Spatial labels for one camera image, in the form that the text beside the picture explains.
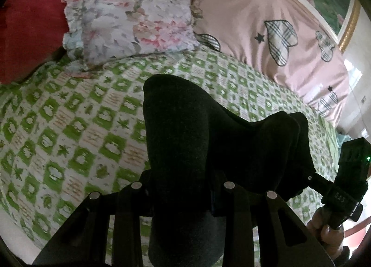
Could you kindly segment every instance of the silver screw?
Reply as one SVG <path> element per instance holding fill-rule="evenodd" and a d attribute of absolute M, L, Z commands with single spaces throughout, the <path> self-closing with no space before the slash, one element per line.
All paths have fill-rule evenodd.
<path fill-rule="evenodd" d="M 233 182 L 231 182 L 231 181 L 226 181 L 226 182 L 224 182 L 224 187 L 226 189 L 234 189 L 235 188 L 235 184 Z"/>
<path fill-rule="evenodd" d="M 269 192 L 267 192 L 267 197 L 269 198 L 269 199 L 276 199 L 277 198 L 277 194 L 274 192 L 274 191 L 269 191 Z"/>
<path fill-rule="evenodd" d="M 140 189 L 141 187 L 142 187 L 142 183 L 140 183 L 139 181 L 133 182 L 131 184 L 132 189 Z"/>
<path fill-rule="evenodd" d="M 97 200 L 100 196 L 101 194 L 99 192 L 92 192 L 90 193 L 89 198 L 92 200 Z"/>

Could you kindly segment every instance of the gold trim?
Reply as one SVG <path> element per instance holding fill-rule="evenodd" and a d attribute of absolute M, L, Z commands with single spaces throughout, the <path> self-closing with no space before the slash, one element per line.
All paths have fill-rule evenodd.
<path fill-rule="evenodd" d="M 349 45 L 349 42 L 350 42 L 350 40 L 353 36 L 355 26 L 356 26 L 357 21 L 358 21 L 360 11 L 361 11 L 361 3 L 358 0 L 354 0 L 353 9 L 352 9 L 352 13 L 350 15 L 349 22 L 348 22 L 348 24 L 346 26 L 346 29 L 345 29 L 345 32 L 342 35 L 342 37 L 340 39 L 340 42 L 339 42 L 339 49 L 340 49 L 341 53 L 344 53 L 344 51 L 346 50 L 346 48 Z"/>

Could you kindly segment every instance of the bed sheet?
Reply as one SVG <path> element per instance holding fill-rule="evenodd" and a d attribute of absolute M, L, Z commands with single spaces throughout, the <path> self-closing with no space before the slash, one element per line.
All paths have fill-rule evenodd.
<path fill-rule="evenodd" d="M 194 52 L 116 60 L 91 79 L 66 75 L 68 62 L 62 58 L 44 64 L 26 82 L 7 90 L 0 104 L 1 205 L 39 248 L 90 192 L 117 192 L 150 167 L 142 87 L 158 73 L 194 82 L 248 121 L 277 111 L 304 113 L 315 168 L 325 178 L 335 178 L 337 157 L 329 150 L 332 126 L 293 92 L 235 58 L 201 46 Z M 306 189 L 289 205 L 307 222 L 320 206 L 320 195 Z M 150 224 L 150 218 L 141 219 L 145 266 L 151 266 Z M 112 228 L 111 222 L 108 261 Z M 254 244 L 258 266 L 257 230 Z"/>

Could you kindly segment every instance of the wall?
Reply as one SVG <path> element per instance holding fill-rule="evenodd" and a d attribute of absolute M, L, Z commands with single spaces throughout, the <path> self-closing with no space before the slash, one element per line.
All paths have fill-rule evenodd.
<path fill-rule="evenodd" d="M 344 52 L 344 59 L 362 72 L 362 77 L 349 95 L 343 110 L 339 131 L 351 137 L 361 137 L 361 131 L 367 127 L 371 135 L 371 21 L 361 8 L 354 34 Z"/>

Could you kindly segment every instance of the black wristband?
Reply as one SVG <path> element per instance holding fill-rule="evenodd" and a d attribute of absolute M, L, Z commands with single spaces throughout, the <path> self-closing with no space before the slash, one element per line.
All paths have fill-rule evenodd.
<path fill-rule="evenodd" d="M 343 247 L 342 253 L 333 261 L 336 267 L 343 266 L 349 260 L 350 250 L 348 246 Z"/>

